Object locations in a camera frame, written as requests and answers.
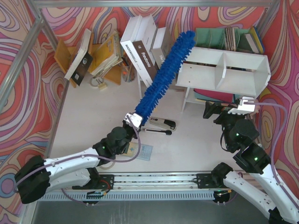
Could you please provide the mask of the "white black stapler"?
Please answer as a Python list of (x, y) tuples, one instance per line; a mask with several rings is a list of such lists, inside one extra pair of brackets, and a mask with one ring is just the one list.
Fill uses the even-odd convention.
[(169, 131), (175, 131), (177, 128), (176, 122), (173, 120), (169, 120), (169, 119), (150, 117), (149, 123), (154, 126), (157, 126), (162, 129), (169, 130)]

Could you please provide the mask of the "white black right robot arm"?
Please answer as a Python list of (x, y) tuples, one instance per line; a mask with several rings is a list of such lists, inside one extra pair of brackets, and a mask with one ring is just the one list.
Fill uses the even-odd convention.
[(203, 118), (218, 115), (214, 123), (221, 125), (220, 142), (225, 143), (222, 149), (234, 153), (236, 164), (254, 177), (263, 189), (254, 187), (223, 162), (207, 177), (198, 177), (198, 188), (230, 188), (263, 213), (270, 224), (297, 224), (299, 200), (279, 176), (274, 165), (274, 154), (267, 154), (255, 142), (259, 132), (245, 118), (258, 105), (250, 98), (239, 100), (238, 106), (206, 102)]

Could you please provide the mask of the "blue microfiber duster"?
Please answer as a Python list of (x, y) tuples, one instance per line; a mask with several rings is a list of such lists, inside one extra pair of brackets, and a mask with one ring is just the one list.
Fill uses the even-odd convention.
[(143, 98), (135, 108), (135, 114), (142, 118), (138, 126), (143, 126), (147, 122), (194, 46), (194, 31), (180, 33), (152, 84), (146, 89)]

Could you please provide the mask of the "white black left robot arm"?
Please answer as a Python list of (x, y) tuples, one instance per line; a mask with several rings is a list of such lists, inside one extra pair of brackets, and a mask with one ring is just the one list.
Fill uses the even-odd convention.
[(116, 157), (128, 150), (132, 139), (139, 140), (142, 116), (127, 113), (123, 125), (117, 126), (92, 147), (79, 153), (59, 158), (30, 158), (15, 174), (15, 191), (23, 204), (30, 204), (46, 193), (67, 187), (92, 188), (100, 183), (98, 166), (109, 162), (120, 163)]

